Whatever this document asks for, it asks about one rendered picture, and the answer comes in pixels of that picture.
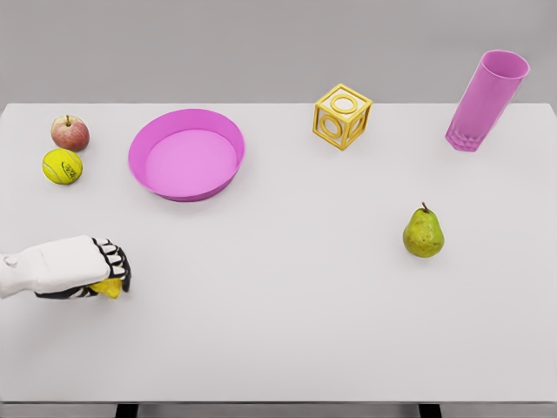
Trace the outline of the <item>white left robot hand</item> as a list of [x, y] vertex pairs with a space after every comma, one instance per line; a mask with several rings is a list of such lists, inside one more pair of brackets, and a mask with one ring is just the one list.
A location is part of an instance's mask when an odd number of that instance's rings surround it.
[[26, 249], [39, 298], [67, 300], [97, 296], [88, 286], [119, 278], [122, 292], [131, 286], [131, 267], [124, 250], [108, 239], [87, 235], [60, 239]]

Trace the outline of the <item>yellow lemon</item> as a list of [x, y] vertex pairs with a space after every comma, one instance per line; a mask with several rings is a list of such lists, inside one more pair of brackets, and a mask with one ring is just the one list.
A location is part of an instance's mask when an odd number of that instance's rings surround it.
[[122, 287], [123, 284], [119, 278], [102, 280], [88, 286], [92, 292], [104, 294], [110, 299], [117, 299], [121, 294]]

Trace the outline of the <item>pink round plate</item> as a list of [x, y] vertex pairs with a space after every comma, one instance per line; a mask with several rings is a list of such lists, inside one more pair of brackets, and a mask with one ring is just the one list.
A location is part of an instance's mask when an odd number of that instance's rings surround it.
[[137, 133], [128, 152], [134, 179], [158, 196], [195, 202], [223, 191], [245, 156], [242, 131], [206, 109], [165, 113]]

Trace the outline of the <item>yellow tennis ball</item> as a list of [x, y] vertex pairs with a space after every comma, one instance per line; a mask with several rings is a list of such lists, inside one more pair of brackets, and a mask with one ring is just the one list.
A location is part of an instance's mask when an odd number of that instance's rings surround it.
[[77, 181], [83, 173], [83, 162], [73, 151], [57, 148], [43, 157], [44, 176], [54, 184], [69, 185]]

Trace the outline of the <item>red apple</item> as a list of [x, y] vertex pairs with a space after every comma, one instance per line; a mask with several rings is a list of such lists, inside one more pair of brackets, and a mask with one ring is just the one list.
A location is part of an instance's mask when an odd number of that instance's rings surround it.
[[84, 150], [90, 143], [90, 132], [85, 122], [73, 115], [62, 115], [51, 124], [50, 135], [54, 143], [73, 152]]

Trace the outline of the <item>green pear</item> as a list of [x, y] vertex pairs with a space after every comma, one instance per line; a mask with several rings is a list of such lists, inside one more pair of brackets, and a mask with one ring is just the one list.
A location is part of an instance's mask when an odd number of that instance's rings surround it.
[[437, 255], [445, 245], [445, 236], [437, 215], [422, 202], [403, 231], [406, 250], [420, 258]]

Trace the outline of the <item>pink tall cup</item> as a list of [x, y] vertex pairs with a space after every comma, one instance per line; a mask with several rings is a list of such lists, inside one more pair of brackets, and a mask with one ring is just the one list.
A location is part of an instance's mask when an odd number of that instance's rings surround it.
[[515, 52], [485, 52], [447, 129], [447, 142], [457, 151], [477, 151], [529, 71], [527, 60]]

